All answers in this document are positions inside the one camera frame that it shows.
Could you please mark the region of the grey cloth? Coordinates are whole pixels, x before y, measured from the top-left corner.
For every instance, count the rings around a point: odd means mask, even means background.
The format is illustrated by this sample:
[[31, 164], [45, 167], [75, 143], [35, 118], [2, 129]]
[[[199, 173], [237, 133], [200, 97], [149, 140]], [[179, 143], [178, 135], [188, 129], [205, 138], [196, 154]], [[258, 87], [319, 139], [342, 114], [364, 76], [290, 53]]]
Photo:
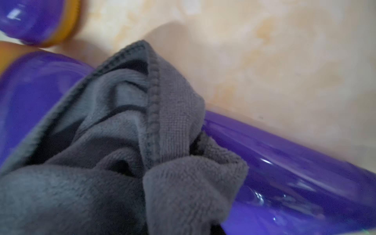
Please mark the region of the grey cloth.
[[248, 173], [146, 41], [75, 85], [1, 168], [3, 235], [209, 235]]

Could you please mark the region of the purple boot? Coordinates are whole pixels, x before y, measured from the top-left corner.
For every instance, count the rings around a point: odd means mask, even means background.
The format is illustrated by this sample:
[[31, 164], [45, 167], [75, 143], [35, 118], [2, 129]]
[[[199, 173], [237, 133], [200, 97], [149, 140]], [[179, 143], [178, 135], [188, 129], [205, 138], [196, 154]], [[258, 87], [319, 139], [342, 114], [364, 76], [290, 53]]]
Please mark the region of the purple boot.
[[1, 32], [25, 45], [48, 48], [73, 33], [80, 6], [79, 0], [3, 0]]
[[[1, 168], [91, 67], [1, 42]], [[228, 217], [210, 235], [376, 232], [376, 175], [353, 164], [209, 112], [202, 131], [248, 165]]]

